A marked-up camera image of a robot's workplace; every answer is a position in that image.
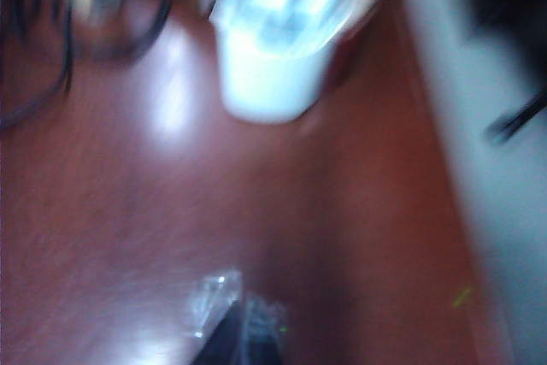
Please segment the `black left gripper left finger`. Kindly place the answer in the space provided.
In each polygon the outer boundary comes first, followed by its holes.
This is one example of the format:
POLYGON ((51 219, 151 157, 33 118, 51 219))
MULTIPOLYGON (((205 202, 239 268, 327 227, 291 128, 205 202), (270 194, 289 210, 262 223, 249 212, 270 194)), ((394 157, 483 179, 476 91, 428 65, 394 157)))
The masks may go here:
POLYGON ((203 277, 189 301, 193 364, 236 364, 243 322, 243 277, 235 269, 203 277))

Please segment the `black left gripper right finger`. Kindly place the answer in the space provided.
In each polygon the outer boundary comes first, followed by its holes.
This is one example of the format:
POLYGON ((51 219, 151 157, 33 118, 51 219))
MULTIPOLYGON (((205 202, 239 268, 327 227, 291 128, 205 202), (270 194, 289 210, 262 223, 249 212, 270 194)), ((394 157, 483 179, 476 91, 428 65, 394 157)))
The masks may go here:
POLYGON ((287 320, 283 304, 255 293, 249 294, 245 299, 242 321, 242 363, 284 364, 287 320))

